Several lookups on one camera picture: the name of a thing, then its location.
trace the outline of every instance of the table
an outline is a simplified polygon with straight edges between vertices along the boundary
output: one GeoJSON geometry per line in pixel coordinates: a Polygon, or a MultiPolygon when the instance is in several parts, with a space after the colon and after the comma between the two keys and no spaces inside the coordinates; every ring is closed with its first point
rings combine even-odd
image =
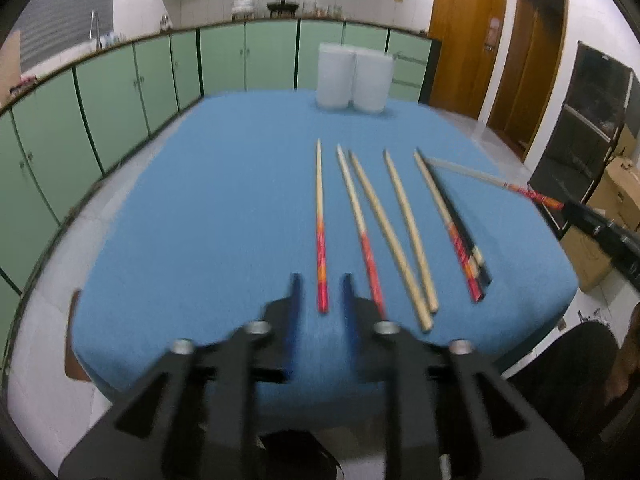
{"type": "Polygon", "coordinates": [[[440,170],[460,216],[483,250],[493,282],[472,304],[460,266],[418,169],[427,156],[476,170],[496,167],[434,111],[390,100],[379,116],[316,107],[309,91],[204,99],[140,176],[82,294],[74,352],[108,397],[127,388],[176,338],[205,344],[260,316],[302,274],[304,300],[289,384],[258,388],[261,428],[314,429],[382,409],[382,386],[350,371],[339,282],[354,275],[369,295],[353,215],[335,155],[352,149],[382,201],[414,270],[382,151],[412,204],[440,311],[423,335],[372,211],[358,186],[388,316],[436,344],[470,339],[504,369],[529,352],[577,290],[560,245],[526,199],[440,170]],[[330,311],[316,309],[315,143],[322,139],[330,311]]]}

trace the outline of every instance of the kitchen cabinet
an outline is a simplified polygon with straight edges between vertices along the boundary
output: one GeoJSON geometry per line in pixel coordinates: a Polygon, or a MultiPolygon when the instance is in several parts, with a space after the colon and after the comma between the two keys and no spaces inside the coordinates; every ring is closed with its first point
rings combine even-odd
{"type": "Polygon", "coordinates": [[[393,82],[389,89],[389,97],[392,99],[400,99],[401,101],[412,101],[417,103],[421,91],[421,86],[393,82]]]}
{"type": "Polygon", "coordinates": [[[431,40],[392,30],[389,34],[388,54],[392,54],[394,78],[389,95],[405,101],[417,101],[424,73],[429,62],[431,40]]]}
{"type": "Polygon", "coordinates": [[[82,108],[105,170],[148,136],[133,46],[77,65],[82,108]]]}
{"type": "Polygon", "coordinates": [[[38,86],[13,110],[31,171],[62,220],[102,176],[82,120],[73,72],[38,86]]]}
{"type": "Polygon", "coordinates": [[[246,24],[246,88],[293,88],[297,20],[246,24]]]}
{"type": "Polygon", "coordinates": [[[149,132],[154,133],[178,113],[169,37],[141,41],[133,49],[146,122],[149,132]]]}
{"type": "Polygon", "coordinates": [[[20,296],[0,277],[0,348],[5,348],[20,296]]]}
{"type": "Polygon", "coordinates": [[[180,111],[200,97],[200,72],[195,32],[172,34],[171,56],[174,62],[175,92],[180,111]]]}
{"type": "Polygon", "coordinates": [[[29,172],[10,112],[0,116],[0,204],[0,267],[24,288],[58,223],[29,172]]]}
{"type": "Polygon", "coordinates": [[[200,59],[205,95],[244,90],[244,23],[201,29],[200,59]]]}
{"type": "Polygon", "coordinates": [[[318,86],[318,55],[321,43],[340,43],[344,25],[336,22],[300,22],[298,88],[318,86]]]}
{"type": "Polygon", "coordinates": [[[388,28],[370,27],[369,25],[355,25],[347,23],[344,26],[342,44],[373,48],[385,51],[388,28]]]}

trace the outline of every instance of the tiled floor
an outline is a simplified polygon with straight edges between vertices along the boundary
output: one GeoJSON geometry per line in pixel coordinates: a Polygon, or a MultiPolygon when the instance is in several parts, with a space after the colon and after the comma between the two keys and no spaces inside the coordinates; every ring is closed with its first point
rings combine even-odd
{"type": "MultiPolygon", "coordinates": [[[[519,184],[527,182],[530,172],[491,130],[471,119],[440,113],[472,139],[506,178],[519,184]]],[[[53,472],[58,471],[66,453],[109,405],[93,385],[72,381],[64,374],[64,339],[71,295],[75,288],[83,287],[111,222],[136,179],[180,122],[172,124],[106,180],[60,241],[27,306],[15,343],[8,405],[28,443],[53,472]]],[[[621,339],[638,299],[612,273],[591,294],[578,292],[564,317],[568,325],[565,330],[581,319],[598,318],[610,324],[621,339]]],[[[558,335],[556,328],[507,375],[535,359],[558,335]]],[[[347,478],[383,478],[382,440],[376,428],[380,428],[379,421],[365,423],[362,428],[323,431],[319,435],[343,463],[347,478]]]]}

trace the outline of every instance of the stack of white cups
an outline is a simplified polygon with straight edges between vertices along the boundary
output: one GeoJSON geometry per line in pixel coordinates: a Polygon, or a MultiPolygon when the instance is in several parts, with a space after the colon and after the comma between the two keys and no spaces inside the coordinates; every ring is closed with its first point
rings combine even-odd
{"type": "Polygon", "coordinates": [[[394,58],[370,48],[322,43],[318,57],[316,101],[322,108],[353,107],[368,113],[385,109],[394,58]]]}

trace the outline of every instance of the person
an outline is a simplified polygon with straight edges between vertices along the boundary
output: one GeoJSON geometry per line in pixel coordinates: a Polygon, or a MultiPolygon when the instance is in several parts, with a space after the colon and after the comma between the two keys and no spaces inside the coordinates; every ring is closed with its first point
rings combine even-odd
{"type": "Polygon", "coordinates": [[[640,478],[640,303],[622,347],[588,321],[509,379],[582,462],[588,480],[640,478]]]}

